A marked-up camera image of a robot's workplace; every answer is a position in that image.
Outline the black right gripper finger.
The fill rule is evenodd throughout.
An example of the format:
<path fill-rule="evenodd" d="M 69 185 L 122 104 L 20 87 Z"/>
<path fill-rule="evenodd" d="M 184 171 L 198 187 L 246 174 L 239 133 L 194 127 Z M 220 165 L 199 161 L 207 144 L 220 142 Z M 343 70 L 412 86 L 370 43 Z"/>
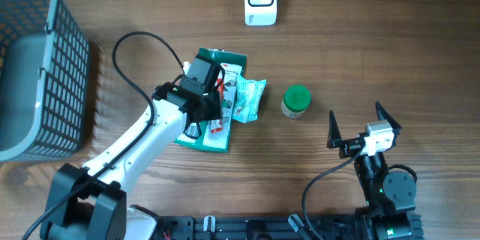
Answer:
<path fill-rule="evenodd" d="M 383 108 L 381 103 L 377 101 L 375 103 L 377 118 L 382 121 L 386 120 L 392 127 L 394 135 L 399 135 L 401 131 L 401 125 Z"/>
<path fill-rule="evenodd" d="M 338 128 L 338 123 L 335 118 L 335 113 L 332 110 L 329 111 L 328 141 L 329 142 L 342 141 L 341 132 Z"/>

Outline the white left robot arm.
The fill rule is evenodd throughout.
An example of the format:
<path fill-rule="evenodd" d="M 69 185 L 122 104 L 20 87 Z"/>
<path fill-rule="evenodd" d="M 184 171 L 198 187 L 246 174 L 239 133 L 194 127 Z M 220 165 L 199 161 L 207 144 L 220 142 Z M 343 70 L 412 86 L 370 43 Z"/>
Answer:
<path fill-rule="evenodd" d="M 131 231 L 127 195 L 159 152 L 193 123 L 219 119 L 218 75 L 178 76 L 147 97 L 144 114 L 106 151 L 78 168 L 55 174 L 45 212 L 36 221 L 42 239 L 124 239 Z"/>

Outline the green 3M cleaner package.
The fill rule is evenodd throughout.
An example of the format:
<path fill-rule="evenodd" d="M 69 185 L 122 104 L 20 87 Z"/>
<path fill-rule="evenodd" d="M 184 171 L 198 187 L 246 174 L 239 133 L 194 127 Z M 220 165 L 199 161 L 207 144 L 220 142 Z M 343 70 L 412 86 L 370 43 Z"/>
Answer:
<path fill-rule="evenodd" d="M 247 56 L 236 52 L 207 48 L 200 48 L 198 54 L 220 64 L 226 71 L 226 77 L 223 80 L 223 130 L 212 134 L 210 121 L 203 121 L 200 125 L 204 134 L 199 139 L 190 139 L 182 134 L 175 139 L 174 143 L 204 152 L 228 152 L 232 114 L 236 102 L 237 79 L 238 76 L 243 76 L 245 73 Z"/>

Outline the red stick sachet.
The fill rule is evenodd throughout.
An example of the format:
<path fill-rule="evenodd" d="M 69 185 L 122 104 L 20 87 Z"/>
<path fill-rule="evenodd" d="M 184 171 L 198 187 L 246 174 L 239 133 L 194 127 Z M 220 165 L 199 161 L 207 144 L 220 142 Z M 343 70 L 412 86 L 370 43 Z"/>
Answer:
<path fill-rule="evenodd" d="M 217 92 L 219 93 L 220 106 L 222 107 L 223 101 L 224 101 L 224 83 L 221 78 L 217 79 Z M 219 133 L 223 130 L 222 120 L 223 120 L 223 109 L 220 109 L 220 118 L 210 121 L 210 131 L 212 134 Z"/>

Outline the green lid jar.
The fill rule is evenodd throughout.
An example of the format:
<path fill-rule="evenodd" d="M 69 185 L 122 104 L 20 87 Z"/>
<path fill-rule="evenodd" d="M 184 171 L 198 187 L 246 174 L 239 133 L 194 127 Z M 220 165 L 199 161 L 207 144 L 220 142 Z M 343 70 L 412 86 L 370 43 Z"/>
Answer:
<path fill-rule="evenodd" d="M 301 117 L 311 104 L 311 93 L 304 85 L 291 85 L 281 102 L 283 114 L 291 119 Z"/>

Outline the mint flushable wipes pack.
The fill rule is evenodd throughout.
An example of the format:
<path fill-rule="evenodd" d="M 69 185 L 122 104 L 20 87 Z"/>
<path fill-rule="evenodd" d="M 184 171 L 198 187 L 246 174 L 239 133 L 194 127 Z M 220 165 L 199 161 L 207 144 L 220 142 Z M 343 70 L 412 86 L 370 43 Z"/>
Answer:
<path fill-rule="evenodd" d="M 266 85 L 266 79 L 254 80 L 238 76 L 236 102 L 232 112 L 234 120 L 246 124 L 258 119 L 260 100 Z"/>

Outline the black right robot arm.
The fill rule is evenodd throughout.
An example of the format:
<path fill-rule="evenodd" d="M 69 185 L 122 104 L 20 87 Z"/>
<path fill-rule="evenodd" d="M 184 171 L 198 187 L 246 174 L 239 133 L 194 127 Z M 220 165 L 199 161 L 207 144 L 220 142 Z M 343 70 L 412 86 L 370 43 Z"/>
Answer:
<path fill-rule="evenodd" d="M 396 146 L 402 127 L 380 102 L 377 120 L 352 139 L 343 139 L 335 114 L 329 113 L 327 147 L 339 150 L 339 158 L 353 163 L 366 206 L 355 210 L 356 235 L 360 239 L 412 239 L 417 175 L 403 164 L 389 166 L 384 153 Z"/>

